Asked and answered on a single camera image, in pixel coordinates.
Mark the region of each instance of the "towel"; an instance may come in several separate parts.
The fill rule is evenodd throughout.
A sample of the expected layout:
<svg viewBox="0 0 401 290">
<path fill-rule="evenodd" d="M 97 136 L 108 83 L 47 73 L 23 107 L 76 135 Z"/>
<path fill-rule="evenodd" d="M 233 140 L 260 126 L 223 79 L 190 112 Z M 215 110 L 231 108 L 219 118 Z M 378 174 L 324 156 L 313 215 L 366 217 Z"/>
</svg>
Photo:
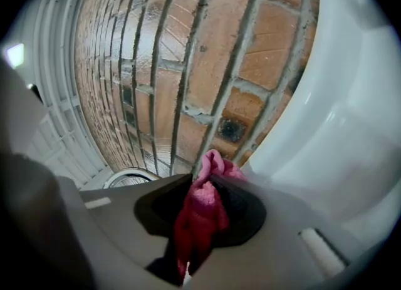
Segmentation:
<svg viewBox="0 0 401 290">
<path fill-rule="evenodd" d="M 210 254 L 212 236 L 229 227 L 220 195 L 209 180 L 211 174 L 246 181 L 240 168 L 223 160 L 217 150 L 209 150 L 202 157 L 202 169 L 190 186 L 184 206 L 174 222 L 174 243 L 181 284 L 187 263 L 189 274 L 192 275 Z"/>
</svg>

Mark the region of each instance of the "bright light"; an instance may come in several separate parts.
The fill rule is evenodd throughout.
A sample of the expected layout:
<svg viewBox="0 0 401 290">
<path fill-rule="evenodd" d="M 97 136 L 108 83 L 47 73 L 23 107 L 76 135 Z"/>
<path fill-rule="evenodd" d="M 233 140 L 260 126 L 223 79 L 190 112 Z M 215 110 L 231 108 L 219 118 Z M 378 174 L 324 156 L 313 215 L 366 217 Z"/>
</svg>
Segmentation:
<svg viewBox="0 0 401 290">
<path fill-rule="evenodd" d="M 6 56 L 10 66 L 15 69 L 17 66 L 24 63 L 24 44 L 20 43 L 10 47 L 6 50 Z"/>
</svg>

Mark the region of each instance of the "brick wall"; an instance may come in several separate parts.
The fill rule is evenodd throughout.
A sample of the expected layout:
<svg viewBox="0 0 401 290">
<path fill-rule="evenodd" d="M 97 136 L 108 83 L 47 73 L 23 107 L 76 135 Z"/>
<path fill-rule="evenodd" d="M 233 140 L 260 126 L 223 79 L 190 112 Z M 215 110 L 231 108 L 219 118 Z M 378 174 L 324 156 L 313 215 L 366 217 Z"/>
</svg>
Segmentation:
<svg viewBox="0 0 401 290">
<path fill-rule="evenodd" d="M 197 172 L 210 148 L 242 165 L 289 103 L 319 0 L 84 0 L 75 70 L 114 171 Z"/>
</svg>

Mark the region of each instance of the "white strip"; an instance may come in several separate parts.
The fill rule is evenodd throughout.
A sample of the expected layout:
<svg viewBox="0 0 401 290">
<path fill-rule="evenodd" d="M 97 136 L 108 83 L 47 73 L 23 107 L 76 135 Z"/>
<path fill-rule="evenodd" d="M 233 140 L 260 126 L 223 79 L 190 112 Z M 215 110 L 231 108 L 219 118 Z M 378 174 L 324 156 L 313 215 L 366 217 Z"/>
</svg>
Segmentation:
<svg viewBox="0 0 401 290">
<path fill-rule="evenodd" d="M 345 269 L 344 262 L 330 249 L 315 229 L 302 230 L 299 236 L 303 239 L 311 255 L 328 277 L 333 277 Z"/>
<path fill-rule="evenodd" d="M 103 207 L 106 204 L 110 204 L 112 201 L 108 197 L 102 197 L 101 199 L 89 201 L 85 203 L 87 209 L 94 209 L 95 207 Z"/>
</svg>

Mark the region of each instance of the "red cloth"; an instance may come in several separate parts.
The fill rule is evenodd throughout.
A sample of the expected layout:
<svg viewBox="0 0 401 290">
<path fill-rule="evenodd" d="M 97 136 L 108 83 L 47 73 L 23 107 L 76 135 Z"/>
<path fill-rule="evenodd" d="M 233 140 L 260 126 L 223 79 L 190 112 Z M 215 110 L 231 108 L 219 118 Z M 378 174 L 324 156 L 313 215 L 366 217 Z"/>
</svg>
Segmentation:
<svg viewBox="0 0 401 290">
<path fill-rule="evenodd" d="M 202 157 L 202 169 L 191 185 L 184 206 L 174 223 L 174 241 L 180 281 L 184 280 L 187 263 L 192 274 L 211 252 L 211 238 L 229 227 L 229 219 L 220 195 L 209 181 L 211 174 L 246 180 L 239 167 L 223 160 L 217 150 Z"/>
</svg>

